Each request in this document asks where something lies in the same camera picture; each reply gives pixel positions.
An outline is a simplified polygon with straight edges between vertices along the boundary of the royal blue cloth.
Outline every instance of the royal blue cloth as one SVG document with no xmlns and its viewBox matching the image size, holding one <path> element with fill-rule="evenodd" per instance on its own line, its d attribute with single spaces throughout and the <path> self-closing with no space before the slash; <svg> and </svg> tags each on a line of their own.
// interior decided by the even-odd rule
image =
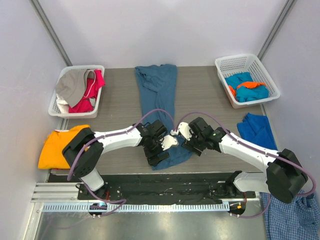
<svg viewBox="0 0 320 240">
<path fill-rule="evenodd" d="M 268 194 L 262 193 L 263 205 L 268 203 Z M 271 196 L 271 203 L 264 214 L 268 240 L 318 240 L 320 210 L 315 194 L 296 196 L 286 204 Z"/>
<path fill-rule="evenodd" d="M 261 147 L 277 150 L 274 135 L 272 134 L 267 116 L 248 113 L 237 125 L 240 136 Z"/>
<path fill-rule="evenodd" d="M 135 76 L 140 91 L 140 101 L 142 115 L 147 114 L 153 109 L 163 109 L 175 117 L 175 96 L 178 70 L 177 66 L 164 64 L 160 66 L 137 66 Z M 153 123 L 160 120 L 168 132 L 174 128 L 172 121 L 164 112 L 157 111 L 147 116 L 143 122 Z M 167 150 L 170 157 L 161 161 L 153 170 L 166 169 L 171 166 L 180 164 L 188 160 L 192 153 L 181 145 L 183 138 L 178 137 L 179 146 L 171 147 Z"/>
<path fill-rule="evenodd" d="M 225 81 L 235 90 L 235 98 L 240 103 L 265 99 L 269 96 L 269 91 L 264 85 L 255 88 L 246 88 L 245 86 L 241 86 L 237 89 L 238 85 L 242 83 L 253 82 L 249 72 L 236 73 L 227 77 Z"/>
</svg>

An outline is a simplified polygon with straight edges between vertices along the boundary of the pink garment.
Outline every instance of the pink garment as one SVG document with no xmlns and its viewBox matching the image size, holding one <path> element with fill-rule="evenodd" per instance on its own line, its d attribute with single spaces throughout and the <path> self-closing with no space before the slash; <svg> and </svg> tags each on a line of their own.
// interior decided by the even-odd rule
<svg viewBox="0 0 320 240">
<path fill-rule="evenodd" d="M 86 89 L 82 99 L 74 107 L 69 106 L 69 113 L 87 113 L 94 110 L 89 98 L 97 99 L 99 89 L 106 85 L 101 70 L 95 69 L 94 73 L 95 80 L 91 78 L 86 80 Z"/>
</svg>

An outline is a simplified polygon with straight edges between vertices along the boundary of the wall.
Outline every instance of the wall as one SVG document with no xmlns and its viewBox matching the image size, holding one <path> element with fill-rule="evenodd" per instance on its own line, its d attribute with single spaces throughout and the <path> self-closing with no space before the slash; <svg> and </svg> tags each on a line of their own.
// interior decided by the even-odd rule
<svg viewBox="0 0 320 240">
<path fill-rule="evenodd" d="M 210 66 L 258 54 L 286 0 L 40 0 L 74 65 Z"/>
<path fill-rule="evenodd" d="M 27 0 L 0 1 L 0 235 L 22 239 L 46 136 L 59 120 L 48 107 L 65 67 Z"/>
<path fill-rule="evenodd" d="M 281 92 L 266 105 L 280 147 L 293 150 L 318 184 L 319 9 L 318 0 L 298 0 L 262 61 Z"/>
</svg>

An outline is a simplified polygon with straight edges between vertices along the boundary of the robotic arm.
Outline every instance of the robotic arm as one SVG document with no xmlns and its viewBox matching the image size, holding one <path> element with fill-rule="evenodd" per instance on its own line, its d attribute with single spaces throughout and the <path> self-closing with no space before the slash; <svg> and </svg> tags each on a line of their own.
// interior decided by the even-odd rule
<svg viewBox="0 0 320 240">
<path fill-rule="evenodd" d="M 232 139 L 221 127 L 214 130 L 201 117 L 197 117 L 190 123 L 181 122 L 176 131 L 168 134 L 165 126 L 156 120 L 153 123 L 143 125 L 139 123 L 133 130 L 132 127 L 111 131 L 92 132 L 90 128 L 81 130 L 75 138 L 64 148 L 62 154 L 70 166 L 84 144 L 94 138 L 109 135 L 94 141 L 80 156 L 73 174 L 80 178 L 98 197 L 104 198 L 107 185 L 95 168 L 101 154 L 124 148 L 142 146 L 149 165 L 156 166 L 159 162 L 169 157 L 165 152 L 170 147 L 178 146 L 174 137 L 179 135 L 185 138 L 182 146 L 198 156 L 205 149 L 215 150 L 220 153 L 233 155 L 258 168 L 261 172 L 247 173 L 234 172 L 226 180 L 226 191 L 230 196 L 238 196 L 239 193 L 248 191 L 271 193 L 275 198 L 291 203 L 299 190 L 307 182 L 306 174 L 297 168 L 282 162 L 276 158 L 258 153 L 238 143 L 244 142 L 263 152 L 281 156 L 300 166 L 295 154 L 290 150 L 278 152 L 270 150 L 241 139 L 231 133 L 236 140 Z"/>
</svg>

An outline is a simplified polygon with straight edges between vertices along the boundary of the perforated basket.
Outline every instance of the perforated basket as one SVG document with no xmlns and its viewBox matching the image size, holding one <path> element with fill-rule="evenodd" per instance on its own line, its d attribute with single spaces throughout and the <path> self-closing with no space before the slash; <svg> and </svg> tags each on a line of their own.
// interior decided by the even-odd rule
<svg viewBox="0 0 320 240">
<path fill-rule="evenodd" d="M 78 70 L 95 70 L 95 69 L 99 69 L 101 70 L 101 74 L 102 76 L 105 74 L 105 68 L 101 65 L 79 65 L 79 66 L 67 66 L 64 69 L 62 69 L 58 81 L 59 79 L 69 70 L 72 69 L 78 69 Z M 56 91 L 53 91 L 53 95 L 51 98 L 51 102 L 49 105 L 49 109 L 48 109 L 48 113 L 51 116 L 58 116 L 64 119 L 94 119 L 97 114 L 98 114 L 98 107 L 99 107 L 99 102 L 100 102 L 100 96 L 101 96 L 101 89 L 102 87 L 99 89 L 98 91 L 98 96 L 96 97 L 96 102 L 95 102 L 95 107 L 93 109 L 93 111 L 91 112 L 82 112 L 82 113 L 61 113 L 58 106 L 57 106 L 57 94 Z"/>
<path fill-rule="evenodd" d="M 261 61 L 254 54 L 240 54 L 217 58 L 215 60 L 215 66 L 218 70 L 218 77 L 224 87 L 224 90 L 235 109 L 263 104 L 280 97 L 280 92 L 276 84 Z M 235 99 L 225 78 L 244 72 L 249 72 L 254 82 L 266 84 L 266 88 L 269 91 L 269 96 L 267 98 L 246 102 L 238 102 Z"/>
</svg>

